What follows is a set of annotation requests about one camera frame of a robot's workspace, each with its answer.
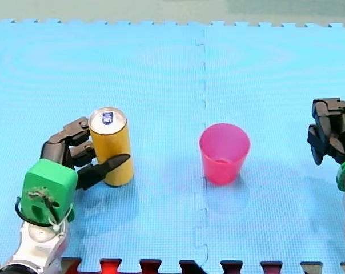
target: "can top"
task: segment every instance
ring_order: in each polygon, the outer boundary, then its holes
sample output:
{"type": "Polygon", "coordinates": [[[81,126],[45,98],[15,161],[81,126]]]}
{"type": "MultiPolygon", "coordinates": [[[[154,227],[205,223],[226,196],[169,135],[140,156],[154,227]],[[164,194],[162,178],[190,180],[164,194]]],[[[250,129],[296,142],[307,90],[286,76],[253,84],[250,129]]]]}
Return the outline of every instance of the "can top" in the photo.
{"type": "Polygon", "coordinates": [[[102,135],[110,135],[120,131],[127,123],[123,112],[113,107],[102,107],[95,110],[89,118],[92,131],[102,135]]]}

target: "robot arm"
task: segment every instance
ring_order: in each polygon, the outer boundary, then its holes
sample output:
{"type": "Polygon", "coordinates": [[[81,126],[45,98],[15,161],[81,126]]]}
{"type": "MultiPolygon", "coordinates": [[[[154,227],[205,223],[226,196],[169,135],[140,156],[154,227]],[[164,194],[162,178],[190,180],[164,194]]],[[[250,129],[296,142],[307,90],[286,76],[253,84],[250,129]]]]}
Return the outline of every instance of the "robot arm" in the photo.
{"type": "Polygon", "coordinates": [[[336,182],[339,190],[344,192],[345,211],[345,101],[340,98],[314,100],[312,116],[316,123],[309,126],[307,141],[317,165],[325,155],[340,164],[336,182]]]}
{"type": "Polygon", "coordinates": [[[95,151],[89,136],[87,119],[79,118],[43,144],[40,160],[25,175],[22,196],[15,204],[16,213],[24,221],[21,241],[0,274],[61,272],[69,222],[74,218],[75,190],[94,186],[130,157],[120,154],[104,163],[91,164],[95,151]]]}

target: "aluminum can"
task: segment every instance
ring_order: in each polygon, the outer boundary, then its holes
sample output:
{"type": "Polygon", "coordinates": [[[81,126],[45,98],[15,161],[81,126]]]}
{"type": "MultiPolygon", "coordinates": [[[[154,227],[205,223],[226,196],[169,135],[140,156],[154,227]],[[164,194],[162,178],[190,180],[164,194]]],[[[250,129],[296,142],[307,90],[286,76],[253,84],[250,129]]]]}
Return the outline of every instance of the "aluminum can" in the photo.
{"type": "MultiPolygon", "coordinates": [[[[113,107],[95,110],[89,117],[90,135],[99,164],[121,153],[131,155],[127,118],[113,107]]],[[[118,187],[127,184],[134,175],[132,156],[116,169],[110,171],[104,182],[118,187]]]]}

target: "plastic cup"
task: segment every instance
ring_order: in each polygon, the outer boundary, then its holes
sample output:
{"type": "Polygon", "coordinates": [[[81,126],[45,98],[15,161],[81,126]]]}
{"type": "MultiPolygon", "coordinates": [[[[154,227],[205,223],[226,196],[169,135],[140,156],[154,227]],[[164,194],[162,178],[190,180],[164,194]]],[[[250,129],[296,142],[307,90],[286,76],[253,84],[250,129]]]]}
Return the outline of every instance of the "plastic cup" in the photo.
{"type": "Polygon", "coordinates": [[[234,181],[250,150],[247,134],[233,124],[219,123],[207,128],[199,141],[206,178],[217,185],[234,181]]]}

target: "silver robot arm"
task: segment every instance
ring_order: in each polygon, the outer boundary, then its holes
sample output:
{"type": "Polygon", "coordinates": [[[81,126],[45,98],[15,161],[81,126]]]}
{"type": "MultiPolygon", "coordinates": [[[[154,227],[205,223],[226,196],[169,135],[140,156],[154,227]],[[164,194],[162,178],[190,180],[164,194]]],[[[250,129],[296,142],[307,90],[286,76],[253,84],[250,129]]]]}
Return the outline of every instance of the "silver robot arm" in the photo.
{"type": "Polygon", "coordinates": [[[37,227],[24,222],[20,229],[18,250],[0,268],[0,274],[60,274],[61,258],[69,239],[69,224],[59,231],[53,227],[37,227]]]}

